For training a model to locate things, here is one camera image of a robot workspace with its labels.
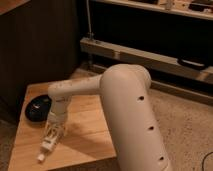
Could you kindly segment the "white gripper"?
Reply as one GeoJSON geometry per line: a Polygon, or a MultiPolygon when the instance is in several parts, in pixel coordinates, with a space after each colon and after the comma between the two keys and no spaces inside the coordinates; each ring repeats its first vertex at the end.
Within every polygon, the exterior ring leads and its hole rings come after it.
{"type": "Polygon", "coordinates": [[[47,124],[45,131],[45,137],[52,138],[53,137],[53,128],[58,131],[56,141],[60,141],[62,137],[65,136],[66,130],[66,122],[67,122],[67,114],[55,114],[50,112],[47,117],[47,124]]]}

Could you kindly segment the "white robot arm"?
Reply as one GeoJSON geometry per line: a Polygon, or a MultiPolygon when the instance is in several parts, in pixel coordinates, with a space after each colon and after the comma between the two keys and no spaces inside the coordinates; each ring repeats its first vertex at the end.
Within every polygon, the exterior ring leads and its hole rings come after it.
{"type": "Polygon", "coordinates": [[[44,143],[53,147],[65,130],[74,95],[98,94],[121,171],[172,171],[149,101],[151,77],[140,65],[118,64],[82,80],[51,84],[44,143]]]}

